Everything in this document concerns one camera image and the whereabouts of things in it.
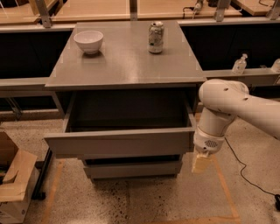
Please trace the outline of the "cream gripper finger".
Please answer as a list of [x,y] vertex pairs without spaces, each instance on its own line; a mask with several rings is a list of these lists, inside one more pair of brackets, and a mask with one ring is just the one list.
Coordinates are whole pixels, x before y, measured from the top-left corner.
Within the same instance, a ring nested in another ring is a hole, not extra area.
[[208,152],[198,152],[194,150],[192,156],[192,173],[200,174],[204,172],[211,163],[212,158]]

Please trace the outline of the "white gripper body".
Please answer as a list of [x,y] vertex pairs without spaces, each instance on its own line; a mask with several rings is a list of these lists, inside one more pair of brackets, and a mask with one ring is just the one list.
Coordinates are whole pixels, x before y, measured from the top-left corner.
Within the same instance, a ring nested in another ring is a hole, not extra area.
[[225,141],[224,136],[211,136],[202,131],[199,127],[196,128],[193,135],[193,143],[195,149],[199,153],[214,154],[221,149]]

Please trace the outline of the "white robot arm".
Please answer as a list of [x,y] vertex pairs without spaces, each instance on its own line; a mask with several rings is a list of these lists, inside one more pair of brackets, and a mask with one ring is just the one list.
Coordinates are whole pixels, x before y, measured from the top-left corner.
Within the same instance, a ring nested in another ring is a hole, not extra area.
[[211,164],[236,117],[280,139],[280,102],[250,95],[242,82],[207,80],[199,88],[199,99],[204,108],[193,136],[193,173],[202,173]]

